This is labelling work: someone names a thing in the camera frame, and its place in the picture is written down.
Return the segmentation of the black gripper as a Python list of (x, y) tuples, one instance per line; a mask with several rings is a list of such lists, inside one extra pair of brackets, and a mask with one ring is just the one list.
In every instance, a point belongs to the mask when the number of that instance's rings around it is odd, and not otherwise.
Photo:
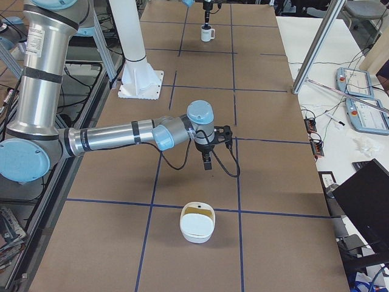
[(210, 12), (212, 11), (212, 0), (203, 0), (202, 8), (205, 10), (204, 12), (204, 27), (209, 27), (210, 20)]
[(198, 133), (194, 139), (196, 149), (201, 152), (204, 163), (204, 170), (212, 169), (211, 152), (215, 145), (219, 142), (216, 133), (207, 136), (204, 133)]

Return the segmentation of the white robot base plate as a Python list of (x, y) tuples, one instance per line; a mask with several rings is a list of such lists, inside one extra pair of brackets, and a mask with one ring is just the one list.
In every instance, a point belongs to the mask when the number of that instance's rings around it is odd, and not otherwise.
[(164, 71), (154, 70), (145, 59), (138, 62), (126, 61), (118, 97), (157, 100), (163, 79)]

